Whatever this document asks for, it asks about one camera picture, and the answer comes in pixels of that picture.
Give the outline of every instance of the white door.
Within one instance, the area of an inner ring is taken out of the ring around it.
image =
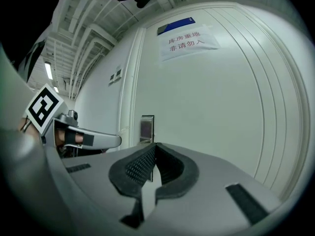
[[[157,36],[188,17],[195,24]],[[217,50],[161,61],[159,38],[206,26]],[[267,34],[241,11],[182,13],[146,31],[136,88],[134,145],[142,115],[155,115],[155,142],[223,158],[280,195],[299,154],[298,92]]]

